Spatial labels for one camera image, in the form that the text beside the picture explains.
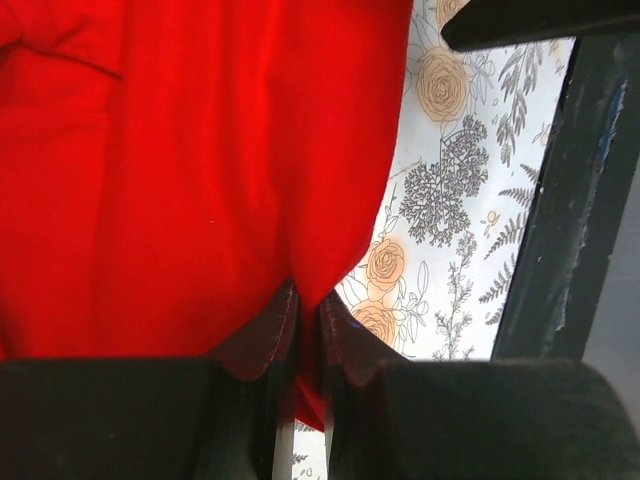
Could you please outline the red t shirt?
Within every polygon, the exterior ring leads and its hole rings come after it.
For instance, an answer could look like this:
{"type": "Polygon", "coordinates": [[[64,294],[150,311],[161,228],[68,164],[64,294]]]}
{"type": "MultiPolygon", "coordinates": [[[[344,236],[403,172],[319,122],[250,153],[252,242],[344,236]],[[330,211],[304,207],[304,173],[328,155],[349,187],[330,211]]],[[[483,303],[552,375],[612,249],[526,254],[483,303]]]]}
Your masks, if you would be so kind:
{"type": "Polygon", "coordinates": [[[5,1],[1,356],[199,355],[285,281],[297,415],[320,302],[365,255],[408,1],[5,1]]]}

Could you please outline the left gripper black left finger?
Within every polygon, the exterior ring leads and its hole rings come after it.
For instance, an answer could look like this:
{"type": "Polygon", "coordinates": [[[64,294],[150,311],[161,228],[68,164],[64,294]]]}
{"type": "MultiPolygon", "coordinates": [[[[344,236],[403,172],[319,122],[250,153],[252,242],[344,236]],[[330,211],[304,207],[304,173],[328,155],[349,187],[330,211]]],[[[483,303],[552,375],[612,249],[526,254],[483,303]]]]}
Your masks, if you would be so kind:
{"type": "Polygon", "coordinates": [[[5,479],[288,479],[298,293],[198,357],[1,367],[5,479]]]}

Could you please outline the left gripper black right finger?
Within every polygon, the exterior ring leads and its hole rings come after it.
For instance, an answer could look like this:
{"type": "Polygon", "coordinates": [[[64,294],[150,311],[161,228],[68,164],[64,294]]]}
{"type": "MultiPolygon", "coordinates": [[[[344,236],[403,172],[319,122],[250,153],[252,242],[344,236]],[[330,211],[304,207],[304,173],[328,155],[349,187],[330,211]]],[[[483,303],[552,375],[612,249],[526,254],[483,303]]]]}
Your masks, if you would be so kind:
{"type": "Polygon", "coordinates": [[[336,294],[322,331],[332,479],[635,479],[619,397],[573,360],[411,361],[336,294]]]}

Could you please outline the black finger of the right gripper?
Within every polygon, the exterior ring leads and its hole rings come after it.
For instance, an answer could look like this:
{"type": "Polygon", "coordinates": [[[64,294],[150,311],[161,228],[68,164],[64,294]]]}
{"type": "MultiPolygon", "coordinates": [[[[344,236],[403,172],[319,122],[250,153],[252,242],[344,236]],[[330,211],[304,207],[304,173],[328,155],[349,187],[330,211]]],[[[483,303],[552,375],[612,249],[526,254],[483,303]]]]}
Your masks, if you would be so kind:
{"type": "Polygon", "coordinates": [[[454,51],[639,31],[637,0],[472,0],[441,29],[454,51]]]}

